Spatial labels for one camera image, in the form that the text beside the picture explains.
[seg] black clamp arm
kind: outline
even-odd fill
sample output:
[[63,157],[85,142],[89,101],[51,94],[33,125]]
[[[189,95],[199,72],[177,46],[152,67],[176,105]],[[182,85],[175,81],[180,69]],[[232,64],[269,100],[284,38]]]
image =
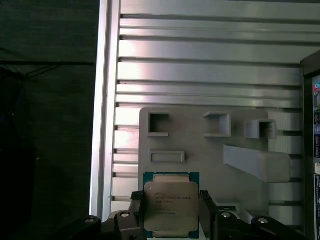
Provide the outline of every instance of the black clamp arm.
[[251,224],[233,211],[234,207],[220,207],[208,191],[200,191],[200,224],[210,240],[308,240],[286,225],[267,216],[257,216]]
[[[271,217],[254,217],[248,224],[234,206],[218,206],[208,191],[200,191],[199,197],[199,220],[207,240],[308,240]],[[96,216],[79,218],[50,240],[146,240],[144,200],[143,191],[133,192],[129,210],[113,212],[104,223]]]

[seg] square holder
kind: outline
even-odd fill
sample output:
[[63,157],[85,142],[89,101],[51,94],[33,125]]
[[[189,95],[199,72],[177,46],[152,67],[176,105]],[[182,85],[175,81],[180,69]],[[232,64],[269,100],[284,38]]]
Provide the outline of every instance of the square holder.
[[149,112],[147,115],[147,136],[148,137],[168,137],[168,132],[163,132],[161,127],[163,124],[168,122],[169,114],[167,112]]
[[274,119],[255,119],[245,123],[245,138],[276,139],[276,121]]
[[228,113],[207,112],[203,115],[214,125],[213,132],[204,134],[205,138],[231,137],[231,116]]

